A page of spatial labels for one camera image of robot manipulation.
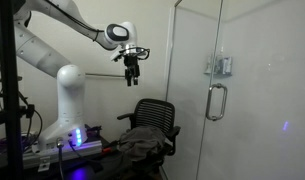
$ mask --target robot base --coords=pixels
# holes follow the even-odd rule
[[[81,156],[88,156],[88,155],[101,153],[102,143],[101,141],[94,141],[94,142],[84,143],[81,146],[74,148]],[[59,153],[59,149],[55,147],[53,149],[44,150],[39,153],[24,154],[23,155],[24,169],[39,166],[39,172],[46,171],[49,169],[51,163],[55,163],[59,161],[58,153]],[[62,157],[63,157],[63,161],[78,158],[78,156],[75,154],[75,152],[73,152],[73,150],[68,144],[66,144],[62,148]]]

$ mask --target gray cloth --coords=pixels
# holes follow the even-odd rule
[[[120,151],[131,161],[140,161],[157,154],[164,146],[165,136],[159,128],[136,127],[120,137]]]

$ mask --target black office chair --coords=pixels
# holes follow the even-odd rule
[[[164,162],[164,157],[175,154],[175,138],[181,128],[178,126],[173,127],[174,116],[175,107],[173,104],[156,99],[142,99],[136,105],[134,113],[117,117],[118,120],[129,118],[131,129],[140,126],[157,127],[172,144],[165,143],[158,154],[149,155],[144,160],[132,162],[133,171],[140,176],[147,175],[152,171],[158,172],[159,166]]]

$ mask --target purple light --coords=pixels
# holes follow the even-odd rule
[[[289,122],[285,121],[285,123],[283,125],[283,131],[286,131],[288,129],[288,125],[289,125]]]

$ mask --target chair armrest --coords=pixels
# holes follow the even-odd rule
[[[165,136],[171,141],[175,141],[175,137],[179,134],[181,127],[175,126],[173,129],[165,134]]]
[[[128,114],[123,114],[121,116],[118,116],[117,119],[118,120],[122,120],[124,118],[130,118],[131,119],[133,116],[134,116],[134,113],[128,113]]]

